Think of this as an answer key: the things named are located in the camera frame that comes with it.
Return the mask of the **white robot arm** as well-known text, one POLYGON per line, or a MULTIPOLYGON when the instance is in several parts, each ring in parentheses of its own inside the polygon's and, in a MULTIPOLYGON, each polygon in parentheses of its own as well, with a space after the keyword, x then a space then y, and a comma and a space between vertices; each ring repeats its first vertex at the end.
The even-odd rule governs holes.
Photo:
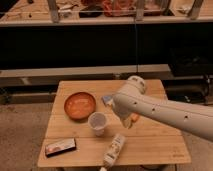
POLYGON ((213 107, 147 96, 145 80, 130 76, 113 94, 112 110, 122 122, 133 113, 213 142, 213 107))

